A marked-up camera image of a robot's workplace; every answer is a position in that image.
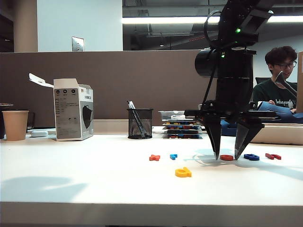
gray partition wall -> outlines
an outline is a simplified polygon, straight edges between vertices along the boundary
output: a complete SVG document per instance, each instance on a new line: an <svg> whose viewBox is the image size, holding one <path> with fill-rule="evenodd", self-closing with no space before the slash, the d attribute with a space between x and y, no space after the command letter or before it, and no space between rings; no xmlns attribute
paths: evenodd
<svg viewBox="0 0 303 227"><path fill-rule="evenodd" d="M54 126L53 90L28 80L33 73L53 79L76 78L94 90L94 119L127 119L127 100L136 108L197 109L209 78L196 73L198 50L137 52L0 53L0 102L36 114L35 126ZM210 90L215 97L215 81Z"/></svg>

mesh pencil holder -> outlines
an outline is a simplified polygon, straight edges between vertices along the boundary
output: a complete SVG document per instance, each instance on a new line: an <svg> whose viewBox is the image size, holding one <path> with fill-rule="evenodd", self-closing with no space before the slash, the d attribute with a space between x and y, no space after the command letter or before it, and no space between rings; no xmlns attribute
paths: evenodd
<svg viewBox="0 0 303 227"><path fill-rule="evenodd" d="M151 138L153 109L127 109L127 110L128 110L128 138L129 139Z"/></svg>

green t-shirt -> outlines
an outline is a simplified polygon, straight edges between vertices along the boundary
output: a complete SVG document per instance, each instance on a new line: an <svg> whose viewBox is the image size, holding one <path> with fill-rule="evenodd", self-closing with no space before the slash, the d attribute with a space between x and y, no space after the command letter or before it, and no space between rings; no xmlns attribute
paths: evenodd
<svg viewBox="0 0 303 227"><path fill-rule="evenodd" d="M297 90L297 85L287 82L293 89ZM252 93L254 102L273 100L276 105L296 108L296 98L287 89L277 87L271 79L265 80L257 84Z"/></svg>

mask box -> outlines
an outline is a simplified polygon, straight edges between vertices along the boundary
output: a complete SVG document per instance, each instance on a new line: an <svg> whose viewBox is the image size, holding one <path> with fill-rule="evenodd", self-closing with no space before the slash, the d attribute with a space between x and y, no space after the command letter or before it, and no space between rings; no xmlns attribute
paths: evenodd
<svg viewBox="0 0 303 227"><path fill-rule="evenodd" d="M33 74L30 80L53 88L57 141L84 140L93 129L93 90L76 79L54 79L53 85Z"/></svg>

young man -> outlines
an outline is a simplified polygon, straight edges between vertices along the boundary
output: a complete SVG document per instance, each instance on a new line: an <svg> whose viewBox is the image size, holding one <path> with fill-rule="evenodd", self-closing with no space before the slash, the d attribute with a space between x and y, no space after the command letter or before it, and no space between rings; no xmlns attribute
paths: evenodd
<svg viewBox="0 0 303 227"><path fill-rule="evenodd" d="M283 71L285 80L289 78L297 62L297 53L291 46L275 47L265 56L265 61L272 74L271 79L257 84L253 89L253 101L266 101L273 105L289 107L293 113L296 111L296 98L281 84L274 81L278 74ZM297 85L287 82L293 89Z"/></svg>

